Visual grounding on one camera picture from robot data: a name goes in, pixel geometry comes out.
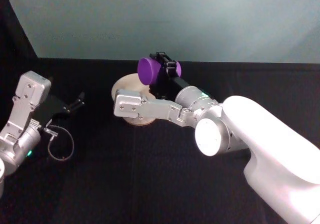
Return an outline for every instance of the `gray wall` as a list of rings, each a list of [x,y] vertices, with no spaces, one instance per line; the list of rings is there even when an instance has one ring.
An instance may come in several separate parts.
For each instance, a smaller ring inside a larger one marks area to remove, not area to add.
[[[320,0],[10,0],[39,57],[320,63]]]

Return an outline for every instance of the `cable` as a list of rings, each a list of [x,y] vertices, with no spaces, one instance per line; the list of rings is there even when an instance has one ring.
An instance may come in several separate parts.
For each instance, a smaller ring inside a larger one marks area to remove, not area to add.
[[[48,144],[48,153],[49,153],[50,157],[52,157],[53,159],[55,159],[55,160],[57,160],[59,162],[64,162],[64,161],[69,160],[72,157],[72,155],[74,154],[74,151],[75,151],[75,142],[74,142],[74,139],[73,139],[71,133],[67,129],[65,129],[63,127],[60,127],[60,126],[57,126],[57,125],[49,125],[49,127],[58,128],[58,129],[61,129],[61,130],[65,131],[69,135],[69,137],[71,139],[71,142],[72,142],[72,151],[71,151],[70,155],[67,156],[66,158],[57,158],[50,151],[50,147],[51,147],[52,141],[54,140],[54,136],[52,136],[50,138],[50,141],[49,141],[49,144]]]

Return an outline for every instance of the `purple object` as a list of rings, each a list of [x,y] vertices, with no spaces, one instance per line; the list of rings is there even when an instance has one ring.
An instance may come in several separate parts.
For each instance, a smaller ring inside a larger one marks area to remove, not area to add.
[[[152,58],[140,59],[138,63],[138,76],[141,83],[143,83],[144,85],[155,84],[160,68],[161,64],[159,64]],[[179,77],[181,77],[181,65],[179,64],[179,62],[177,62],[176,64],[176,70]]]

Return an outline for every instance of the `black table surface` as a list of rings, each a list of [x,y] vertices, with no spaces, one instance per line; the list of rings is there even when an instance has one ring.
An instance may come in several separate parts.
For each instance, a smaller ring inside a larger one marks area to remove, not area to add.
[[[53,77],[50,93],[66,102],[84,91],[86,105],[66,123],[75,141],[71,160],[49,158],[43,138],[5,179],[0,223],[285,223],[246,183],[248,150],[206,157],[191,128],[161,120],[135,127],[113,116],[111,88],[136,72],[137,63],[1,60],[1,126],[19,77],[29,70]],[[251,98],[320,147],[320,65],[181,65],[188,83],[218,101]]]

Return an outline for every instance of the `purple disc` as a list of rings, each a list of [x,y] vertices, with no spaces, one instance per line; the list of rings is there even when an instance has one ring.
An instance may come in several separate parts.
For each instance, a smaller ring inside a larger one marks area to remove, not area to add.
[[[159,70],[161,68],[161,64],[159,64],[157,61],[155,61],[152,58],[142,58],[139,60],[138,63],[138,76],[144,85],[151,85],[154,84],[157,81],[157,76],[159,73]],[[181,77],[181,65],[179,62],[176,64],[176,70]]]

